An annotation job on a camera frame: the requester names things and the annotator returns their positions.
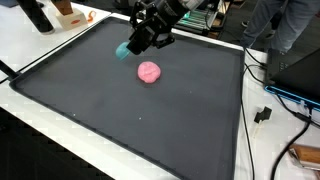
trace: black tray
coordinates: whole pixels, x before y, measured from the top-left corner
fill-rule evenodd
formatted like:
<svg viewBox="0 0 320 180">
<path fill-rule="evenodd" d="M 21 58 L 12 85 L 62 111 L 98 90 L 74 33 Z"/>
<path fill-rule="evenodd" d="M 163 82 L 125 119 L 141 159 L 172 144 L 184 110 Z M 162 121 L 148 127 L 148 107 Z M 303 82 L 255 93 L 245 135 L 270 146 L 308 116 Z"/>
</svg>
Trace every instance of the black tray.
<svg viewBox="0 0 320 180">
<path fill-rule="evenodd" d="M 176 35 L 119 61 L 130 31 L 107 18 L 10 85 L 181 179 L 233 179 L 242 51 Z M 152 85 L 137 78 L 143 61 L 162 70 Z"/>
</svg>

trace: white table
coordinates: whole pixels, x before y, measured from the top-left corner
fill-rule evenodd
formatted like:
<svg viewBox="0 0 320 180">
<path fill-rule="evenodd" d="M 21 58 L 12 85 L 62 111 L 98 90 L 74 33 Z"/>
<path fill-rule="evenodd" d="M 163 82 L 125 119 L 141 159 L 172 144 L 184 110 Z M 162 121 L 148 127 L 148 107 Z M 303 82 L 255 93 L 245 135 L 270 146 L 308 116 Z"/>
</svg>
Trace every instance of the white table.
<svg viewBox="0 0 320 180">
<path fill-rule="evenodd" d="M 15 71 L 20 70 L 111 14 L 110 12 L 73 3 L 72 7 L 81 10 L 86 17 L 92 10 L 97 15 L 88 26 L 65 31 L 55 17 L 57 9 L 51 1 L 40 0 L 40 2 L 45 4 L 43 11 L 55 28 L 55 33 L 51 35 L 41 35 L 20 6 L 13 8 L 0 6 L 0 60 Z M 0 72 L 0 81 L 6 77 L 4 73 Z"/>
<path fill-rule="evenodd" d="M 126 19 L 126 16 L 112 14 L 118 18 Z M 174 30 L 175 33 L 192 38 L 208 41 L 234 49 L 241 49 L 239 46 L 224 43 L 221 41 L 197 36 L 194 34 Z M 37 49 L 30 48 L 29 54 Z M 252 54 L 260 61 L 266 60 L 266 54 L 251 50 Z M 254 64 L 249 56 L 246 56 L 247 64 Z M 252 69 L 259 78 L 263 72 Z M 74 123 L 71 120 L 15 93 L 9 86 L 8 81 L 0 84 L 0 106 L 12 113 L 25 123 L 34 127 L 44 135 L 64 146 L 74 154 L 91 163 L 109 176 L 117 180 L 171 180 L 177 179 L 165 170 L 152 163 L 136 156 L 128 150 L 112 143 L 111 141 L 91 132 L 88 129 Z M 279 102 L 265 92 L 260 84 L 253 80 L 248 74 L 244 77 L 243 101 L 245 105 L 246 118 L 248 121 L 249 135 L 256 169 L 256 179 L 269 179 L 271 166 L 280 153 L 285 143 L 296 135 L 303 127 L 303 123 L 292 117 Z M 288 104 L 290 108 L 297 109 L 294 103 Z M 253 122 L 256 112 L 264 106 L 273 109 L 271 120 L 264 122 L 264 126 L 257 134 L 253 134 L 256 124 Z M 246 138 L 241 116 L 239 133 L 235 179 L 251 179 L 251 168 Z M 310 127 L 309 131 L 298 140 L 299 143 L 320 146 L 320 131 Z M 285 157 L 277 170 L 278 179 L 315 179 L 312 171 L 294 167 Z"/>
</svg>

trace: pink play dough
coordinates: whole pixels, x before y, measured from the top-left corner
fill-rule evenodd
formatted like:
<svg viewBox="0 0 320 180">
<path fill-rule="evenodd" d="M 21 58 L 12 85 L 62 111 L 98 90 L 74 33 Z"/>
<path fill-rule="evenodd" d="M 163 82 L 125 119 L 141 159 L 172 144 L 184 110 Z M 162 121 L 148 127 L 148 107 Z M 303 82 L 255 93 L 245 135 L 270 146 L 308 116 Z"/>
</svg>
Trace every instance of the pink play dough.
<svg viewBox="0 0 320 180">
<path fill-rule="evenodd" d="M 154 83 L 160 75 L 161 70 L 159 66 L 150 61 L 141 63 L 138 68 L 138 76 L 145 83 Z"/>
</svg>

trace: metal rod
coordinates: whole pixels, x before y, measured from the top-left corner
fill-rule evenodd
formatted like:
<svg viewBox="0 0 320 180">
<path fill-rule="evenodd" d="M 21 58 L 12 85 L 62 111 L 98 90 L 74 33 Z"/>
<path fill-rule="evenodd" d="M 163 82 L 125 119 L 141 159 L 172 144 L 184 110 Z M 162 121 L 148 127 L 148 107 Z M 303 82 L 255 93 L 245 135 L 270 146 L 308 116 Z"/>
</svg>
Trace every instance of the metal rod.
<svg viewBox="0 0 320 180">
<path fill-rule="evenodd" d="M 6 65 L 4 62 L 0 60 L 0 70 L 5 73 L 7 76 L 9 76 L 10 79 L 14 79 L 18 77 L 18 74 L 14 72 L 8 65 Z"/>
</svg>

